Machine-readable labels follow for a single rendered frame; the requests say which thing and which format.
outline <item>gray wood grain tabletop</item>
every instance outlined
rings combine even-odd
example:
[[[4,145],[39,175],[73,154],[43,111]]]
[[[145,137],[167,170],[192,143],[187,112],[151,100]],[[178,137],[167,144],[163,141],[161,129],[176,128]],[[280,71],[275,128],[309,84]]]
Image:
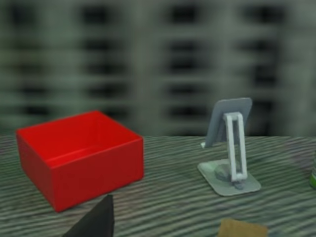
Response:
[[[316,237],[316,190],[309,184],[315,138],[246,139],[259,192],[220,197],[198,172],[227,158],[226,144],[201,137],[146,137],[145,177],[112,192],[115,237],[215,237],[221,220],[266,225],[270,235]],[[23,173],[14,137],[0,138],[0,237],[60,237],[103,196],[55,213]]]

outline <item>brown object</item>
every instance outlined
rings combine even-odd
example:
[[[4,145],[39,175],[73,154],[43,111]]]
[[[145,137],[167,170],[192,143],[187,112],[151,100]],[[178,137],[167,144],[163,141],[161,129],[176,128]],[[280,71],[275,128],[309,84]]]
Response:
[[[267,237],[268,228],[258,224],[236,221],[233,219],[222,220],[218,237]]]

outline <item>red box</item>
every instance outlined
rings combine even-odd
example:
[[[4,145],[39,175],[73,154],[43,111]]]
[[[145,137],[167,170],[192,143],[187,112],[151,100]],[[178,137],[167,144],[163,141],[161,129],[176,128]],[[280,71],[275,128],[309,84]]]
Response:
[[[21,166],[56,212],[140,180],[144,141],[99,111],[16,131]]]

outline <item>dark pointed object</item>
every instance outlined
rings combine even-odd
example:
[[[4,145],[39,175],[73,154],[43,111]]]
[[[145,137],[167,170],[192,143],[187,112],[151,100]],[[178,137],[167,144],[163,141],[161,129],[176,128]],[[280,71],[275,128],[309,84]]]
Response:
[[[63,237],[113,237],[113,196],[106,195],[81,218]]]

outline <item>white support arm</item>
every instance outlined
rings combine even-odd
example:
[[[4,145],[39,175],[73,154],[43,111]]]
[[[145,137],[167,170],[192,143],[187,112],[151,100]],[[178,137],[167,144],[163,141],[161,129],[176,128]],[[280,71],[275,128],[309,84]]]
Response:
[[[231,166],[231,181],[242,181],[248,177],[243,117],[241,113],[236,112],[224,114],[223,119],[226,123],[227,149]],[[233,121],[237,121],[238,124],[241,172],[238,172],[236,165]]]

